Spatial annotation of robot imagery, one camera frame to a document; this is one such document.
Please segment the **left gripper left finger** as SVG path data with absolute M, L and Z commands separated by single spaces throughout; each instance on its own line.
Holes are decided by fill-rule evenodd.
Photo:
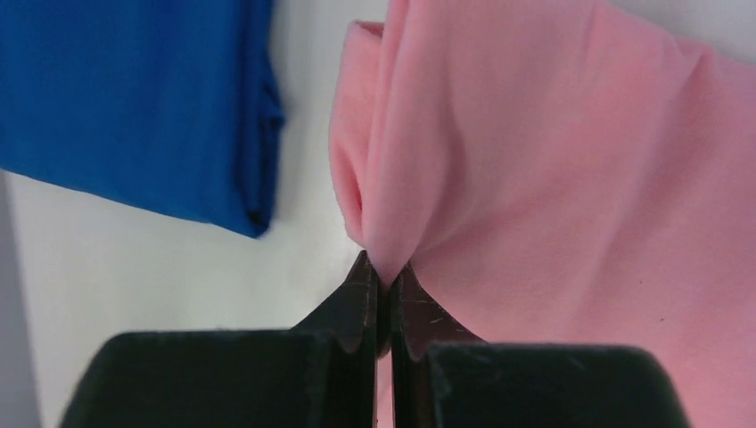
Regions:
M 286 330 L 126 332 L 94 354 L 64 427 L 372 427 L 377 288 L 360 253 Z

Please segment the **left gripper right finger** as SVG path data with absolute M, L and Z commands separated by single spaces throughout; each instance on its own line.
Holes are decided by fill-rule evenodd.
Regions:
M 686 427 L 662 366 L 628 346 L 489 343 L 404 268 L 390 288 L 397 427 Z

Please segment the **light pink t-shirt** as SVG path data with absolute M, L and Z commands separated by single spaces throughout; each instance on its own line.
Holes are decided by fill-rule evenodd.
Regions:
M 393 1 L 349 25 L 336 198 L 491 342 L 651 351 L 755 424 L 755 68 L 605 1 Z

